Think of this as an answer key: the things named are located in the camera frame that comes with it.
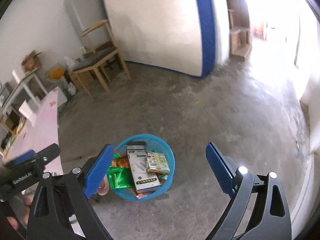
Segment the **left hand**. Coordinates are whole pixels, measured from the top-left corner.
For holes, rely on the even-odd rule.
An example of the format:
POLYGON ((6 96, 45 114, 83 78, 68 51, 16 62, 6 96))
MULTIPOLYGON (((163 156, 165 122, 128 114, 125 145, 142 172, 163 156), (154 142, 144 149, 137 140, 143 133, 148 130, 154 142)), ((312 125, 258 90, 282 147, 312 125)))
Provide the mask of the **left hand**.
POLYGON ((7 220, 16 231, 21 226, 27 227, 31 204, 32 201, 22 194, 16 195, 9 200, 9 207, 12 209, 13 214, 7 215, 7 220))

